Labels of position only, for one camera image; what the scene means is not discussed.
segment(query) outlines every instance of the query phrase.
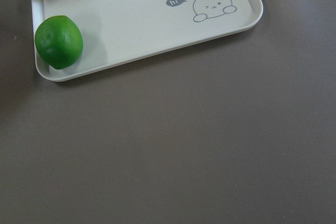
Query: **tray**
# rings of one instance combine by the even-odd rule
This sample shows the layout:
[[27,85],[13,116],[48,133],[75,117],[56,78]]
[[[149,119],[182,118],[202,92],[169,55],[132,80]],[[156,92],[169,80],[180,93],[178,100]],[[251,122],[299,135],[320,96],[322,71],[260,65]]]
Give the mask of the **tray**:
[[56,70],[35,49],[40,75],[72,78],[231,35],[261,18],[261,0],[31,0],[34,34],[48,17],[66,15],[81,30],[84,48],[72,66]]

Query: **bunny drawing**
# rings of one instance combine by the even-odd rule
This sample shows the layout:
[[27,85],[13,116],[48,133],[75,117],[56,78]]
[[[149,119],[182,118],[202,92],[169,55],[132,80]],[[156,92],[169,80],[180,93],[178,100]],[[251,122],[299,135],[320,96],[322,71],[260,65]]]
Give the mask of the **bunny drawing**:
[[195,22],[237,11],[237,7],[232,4],[232,0],[194,0],[193,9],[196,14]]

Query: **gray surface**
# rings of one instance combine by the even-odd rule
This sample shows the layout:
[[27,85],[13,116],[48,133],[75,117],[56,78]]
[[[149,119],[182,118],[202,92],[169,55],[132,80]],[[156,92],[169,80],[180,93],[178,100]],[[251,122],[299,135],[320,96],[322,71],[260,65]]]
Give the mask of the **gray surface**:
[[0,0],[0,223],[336,223],[335,0],[64,83]]

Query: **citrus fruit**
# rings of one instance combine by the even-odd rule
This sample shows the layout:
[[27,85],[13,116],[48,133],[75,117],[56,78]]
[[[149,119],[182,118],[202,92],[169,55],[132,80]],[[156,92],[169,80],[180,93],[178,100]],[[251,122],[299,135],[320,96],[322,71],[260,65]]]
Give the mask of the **citrus fruit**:
[[70,18],[54,16],[37,28],[35,47],[45,62],[55,69],[63,69],[78,60],[83,50],[83,38]]

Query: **rabbit face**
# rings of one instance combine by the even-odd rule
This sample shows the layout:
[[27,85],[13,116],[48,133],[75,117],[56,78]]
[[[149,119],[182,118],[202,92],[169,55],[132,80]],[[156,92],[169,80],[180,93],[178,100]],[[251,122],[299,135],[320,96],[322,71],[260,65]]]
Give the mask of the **rabbit face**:
[[195,22],[201,22],[207,18],[219,17],[224,14],[233,13],[237,10],[232,5],[232,0],[194,0],[193,4]]

